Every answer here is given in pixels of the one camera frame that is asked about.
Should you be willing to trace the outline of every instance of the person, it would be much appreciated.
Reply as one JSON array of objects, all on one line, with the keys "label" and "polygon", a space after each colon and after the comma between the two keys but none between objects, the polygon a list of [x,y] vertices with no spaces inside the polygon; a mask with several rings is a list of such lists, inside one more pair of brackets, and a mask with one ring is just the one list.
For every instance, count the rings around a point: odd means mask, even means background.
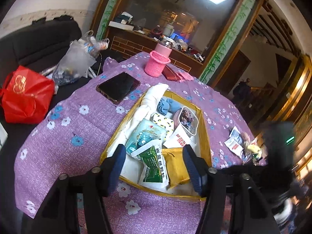
[{"label": "person", "polygon": [[248,85],[250,79],[247,78],[246,81],[241,81],[238,86],[233,90],[234,98],[232,102],[234,105],[240,104],[244,99],[246,99],[251,93],[251,87]]}]

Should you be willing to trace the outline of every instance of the wooden door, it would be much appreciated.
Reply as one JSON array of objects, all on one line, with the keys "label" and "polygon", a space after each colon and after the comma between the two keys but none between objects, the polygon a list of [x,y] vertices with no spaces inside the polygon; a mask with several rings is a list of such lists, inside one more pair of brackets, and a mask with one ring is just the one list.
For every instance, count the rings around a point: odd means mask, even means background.
[{"label": "wooden door", "polygon": [[220,78],[215,89],[223,95],[228,95],[241,78],[249,64],[250,60],[247,56],[241,51],[238,51],[230,66]]}]

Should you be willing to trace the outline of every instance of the green led light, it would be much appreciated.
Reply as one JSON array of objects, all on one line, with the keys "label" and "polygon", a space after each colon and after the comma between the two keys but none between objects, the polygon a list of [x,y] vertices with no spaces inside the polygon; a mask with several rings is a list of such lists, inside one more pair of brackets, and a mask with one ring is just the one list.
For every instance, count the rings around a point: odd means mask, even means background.
[{"label": "green led light", "polygon": [[294,140],[294,136],[293,136],[292,138],[289,138],[289,139],[286,141],[286,143],[288,144],[288,143],[290,143],[292,140]]}]

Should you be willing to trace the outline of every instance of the smartphone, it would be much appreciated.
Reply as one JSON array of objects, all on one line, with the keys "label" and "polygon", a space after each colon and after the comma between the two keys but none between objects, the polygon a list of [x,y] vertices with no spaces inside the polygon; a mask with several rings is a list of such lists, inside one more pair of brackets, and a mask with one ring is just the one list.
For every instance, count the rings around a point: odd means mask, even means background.
[{"label": "smartphone", "polygon": [[122,72],[96,86],[96,90],[115,105],[118,105],[125,97],[140,86],[140,84],[141,83],[134,77],[126,72]]}]

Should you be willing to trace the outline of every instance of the purple tablecloth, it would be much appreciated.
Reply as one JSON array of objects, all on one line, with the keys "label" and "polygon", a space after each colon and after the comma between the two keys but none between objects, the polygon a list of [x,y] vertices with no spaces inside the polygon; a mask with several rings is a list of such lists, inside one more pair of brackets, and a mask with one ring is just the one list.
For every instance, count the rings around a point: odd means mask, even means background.
[{"label": "purple tablecloth", "polygon": [[[20,210],[34,217],[61,173],[80,175],[98,165],[101,153],[127,112],[143,92],[158,83],[168,84],[171,91],[204,111],[214,167],[241,164],[224,142],[234,125],[251,139],[253,136],[232,102],[197,79],[178,83],[167,81],[163,75],[148,76],[143,70],[148,59],[149,54],[144,52],[120,64],[108,58],[104,73],[60,102],[32,131],[14,165],[15,198]],[[122,71],[137,78],[141,85],[115,106],[96,91],[96,86]],[[203,207],[202,203],[174,201],[124,183],[112,196],[104,198],[104,203],[113,232],[122,234],[194,233]]]}]

